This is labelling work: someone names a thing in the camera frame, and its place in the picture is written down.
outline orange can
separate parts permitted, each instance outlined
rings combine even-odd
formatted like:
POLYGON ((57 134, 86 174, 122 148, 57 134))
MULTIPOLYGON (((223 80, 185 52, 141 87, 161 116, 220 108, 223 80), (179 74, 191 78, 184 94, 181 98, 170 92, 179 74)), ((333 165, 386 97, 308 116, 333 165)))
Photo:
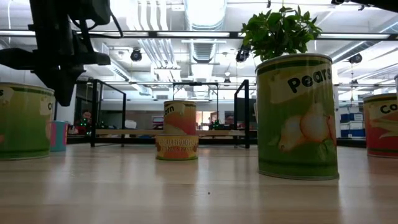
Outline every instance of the orange can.
POLYGON ((164 103, 164 134, 196 135, 197 104, 192 101, 164 103))
POLYGON ((398 158, 398 103, 395 93, 364 99, 366 147, 369 156, 398 158))

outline green can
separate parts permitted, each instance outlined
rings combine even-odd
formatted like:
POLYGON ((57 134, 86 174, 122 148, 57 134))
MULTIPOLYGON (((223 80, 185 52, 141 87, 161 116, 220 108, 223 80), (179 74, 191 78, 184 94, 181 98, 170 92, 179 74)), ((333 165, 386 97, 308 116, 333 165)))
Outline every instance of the green can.
POLYGON ((49 155, 54 104, 53 90, 0 83, 0 159, 49 155))
POLYGON ((338 178, 331 58, 286 55, 256 72, 260 174, 338 178))

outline can label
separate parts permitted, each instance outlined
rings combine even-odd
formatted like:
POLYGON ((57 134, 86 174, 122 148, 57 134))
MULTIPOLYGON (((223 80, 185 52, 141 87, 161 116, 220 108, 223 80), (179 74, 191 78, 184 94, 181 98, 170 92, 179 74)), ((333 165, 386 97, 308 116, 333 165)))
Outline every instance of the can label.
POLYGON ((364 113, 368 153, 377 156, 398 156, 396 97, 365 101, 364 113))
POLYGON ((0 159, 48 155, 54 103, 50 90, 0 83, 0 159))
POLYGON ((260 172, 337 176, 331 62, 289 57, 257 71, 260 172))
POLYGON ((189 160, 198 157, 198 136, 156 136, 157 158, 189 160))
POLYGON ((164 134, 195 135, 196 115, 197 107, 192 102, 165 102, 164 134))

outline potted plant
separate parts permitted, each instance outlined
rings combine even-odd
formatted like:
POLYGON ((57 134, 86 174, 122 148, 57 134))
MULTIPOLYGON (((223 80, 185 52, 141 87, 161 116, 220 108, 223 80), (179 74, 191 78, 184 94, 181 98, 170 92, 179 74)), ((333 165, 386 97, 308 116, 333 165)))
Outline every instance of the potted plant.
POLYGON ((292 179, 338 177, 331 58, 305 54, 321 28, 282 7, 243 24, 257 66, 259 172, 292 179))

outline table surface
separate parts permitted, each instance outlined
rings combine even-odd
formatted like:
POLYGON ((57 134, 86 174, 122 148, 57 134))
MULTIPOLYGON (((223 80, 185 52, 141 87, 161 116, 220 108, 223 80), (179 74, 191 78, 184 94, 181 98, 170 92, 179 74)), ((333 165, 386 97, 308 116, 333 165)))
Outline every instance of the table surface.
POLYGON ((201 146, 157 161, 154 146, 68 146, 0 162, 0 223, 398 223, 398 160, 338 148, 339 180, 257 173, 257 149, 201 146))

